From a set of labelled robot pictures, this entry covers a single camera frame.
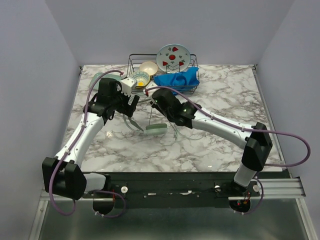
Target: dish rack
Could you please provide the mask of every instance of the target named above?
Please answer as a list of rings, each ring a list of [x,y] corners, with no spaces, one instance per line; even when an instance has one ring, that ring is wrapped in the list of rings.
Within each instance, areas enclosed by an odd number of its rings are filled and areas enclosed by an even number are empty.
[[[198,67],[198,61],[197,61],[197,56],[195,54],[190,54],[191,61],[189,66],[184,70],[188,70],[190,67]],[[156,63],[156,58],[157,54],[143,54],[143,53],[133,53],[129,55],[129,60],[128,60],[128,66],[126,70],[126,75],[130,76],[133,72],[138,72],[140,64],[150,61]],[[154,79],[155,76],[163,75],[163,74],[169,74],[167,71],[162,71],[161,69],[158,68],[158,72],[151,77],[151,81]],[[199,78],[199,71],[197,71],[197,79],[200,82]],[[173,88],[183,94],[191,95],[195,92],[197,89],[199,83],[197,85],[181,85],[181,86],[168,86],[170,88]],[[143,88],[135,88],[132,92],[133,93],[139,93],[142,92]]]

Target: bowl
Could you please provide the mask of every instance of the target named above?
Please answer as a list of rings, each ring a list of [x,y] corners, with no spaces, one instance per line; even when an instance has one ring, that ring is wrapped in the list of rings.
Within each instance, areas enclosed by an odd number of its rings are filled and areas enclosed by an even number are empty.
[[[158,65],[152,61],[145,61],[141,63],[139,70],[153,76],[158,72]]]
[[[136,80],[136,88],[144,88],[150,82],[150,75],[145,71],[135,71],[130,77]]]

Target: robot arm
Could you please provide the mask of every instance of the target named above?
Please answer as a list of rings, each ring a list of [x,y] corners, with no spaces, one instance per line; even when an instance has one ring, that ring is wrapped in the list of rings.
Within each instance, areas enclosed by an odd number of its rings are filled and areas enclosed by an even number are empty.
[[[101,190],[108,184],[108,179],[103,174],[83,174],[81,165],[91,142],[107,121],[113,119],[115,111],[132,117],[136,110],[139,96],[134,96],[131,104],[129,104],[129,99],[132,95],[132,89],[136,85],[137,80],[132,77],[127,77],[121,81],[116,81],[112,78],[102,78],[100,80],[98,93],[88,103],[86,123],[84,123],[85,109],[83,109],[84,113],[82,114],[81,121],[68,142],[54,158],[47,157],[42,163],[42,174],[46,192],[49,192],[50,179],[55,167],[65,155],[66,150],[78,138],[84,124],[85,128],[81,136],[63,159],[63,163],[54,177],[52,192],[63,197],[78,200],[84,193]]]
[[[235,122],[213,114],[197,104],[202,110],[199,111],[188,101],[180,103],[169,89],[152,89],[156,86],[155,83],[150,83],[146,89],[151,90],[147,90],[146,94],[151,99],[152,107],[161,112],[170,122],[178,126],[212,133],[244,149],[241,165],[232,183],[235,188],[244,192],[255,174],[264,168],[273,144],[268,133],[248,132],[243,129],[266,130],[267,127],[260,122],[257,122],[255,126]],[[242,130],[228,124],[239,126]]]
[[[122,81],[111,78],[102,78],[99,83],[98,93],[88,103],[87,119],[82,135],[75,146],[68,153],[54,178],[52,192],[54,194],[71,198],[80,199],[84,193],[93,190],[110,189],[110,176],[100,173],[82,173],[81,165],[84,156],[96,134],[103,128],[108,120],[112,120],[115,111],[132,117],[136,110],[139,97],[136,95],[129,105],[132,89],[137,84],[134,78],[128,77]],[[155,87],[155,83],[150,83],[148,88]],[[203,112],[195,108],[190,102],[180,103],[180,101],[168,89],[153,89],[147,91],[151,99],[152,107],[160,111],[170,122],[178,126],[185,126],[190,129],[203,130],[220,136],[241,149],[244,149],[241,165],[236,172],[232,188],[238,192],[245,192],[253,176],[261,171],[272,148],[270,137],[266,133],[244,132],[217,120],[211,119]],[[213,113],[205,108],[201,108],[211,116]],[[69,141],[63,146],[55,158],[47,157],[42,163],[42,172],[46,192],[49,191],[49,183],[53,170],[58,162],[74,142],[80,129],[83,126],[84,114],[75,132]],[[224,120],[242,128],[267,129],[262,123],[255,126],[231,121],[222,116],[214,115],[217,119]]]

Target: marble countertop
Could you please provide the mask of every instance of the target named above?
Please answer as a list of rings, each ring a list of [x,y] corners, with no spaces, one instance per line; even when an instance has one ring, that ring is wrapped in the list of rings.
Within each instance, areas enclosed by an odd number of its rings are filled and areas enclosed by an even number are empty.
[[[126,65],[85,65],[74,100],[64,142],[80,122],[89,84],[98,72],[121,70]],[[200,65],[200,85],[191,100],[220,116],[241,123],[255,125],[268,123],[257,84],[250,66]],[[151,107],[145,102],[137,106],[133,118],[142,127],[149,124]],[[190,140],[174,137],[174,129],[159,112],[153,110],[151,123],[167,123],[168,133],[147,136],[128,129],[123,116],[116,113],[96,135],[90,145],[81,169],[100,172],[235,172],[243,150],[233,143],[196,129],[178,127]],[[279,163],[281,159],[275,141],[267,160]],[[264,171],[281,171],[280,167],[265,167]]]

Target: blue cloth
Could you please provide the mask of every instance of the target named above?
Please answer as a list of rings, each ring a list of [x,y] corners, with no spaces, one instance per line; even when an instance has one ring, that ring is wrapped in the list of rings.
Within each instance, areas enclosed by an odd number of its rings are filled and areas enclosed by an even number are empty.
[[[154,82],[158,86],[197,86],[199,85],[198,69],[198,67],[192,66],[187,71],[155,76]]]

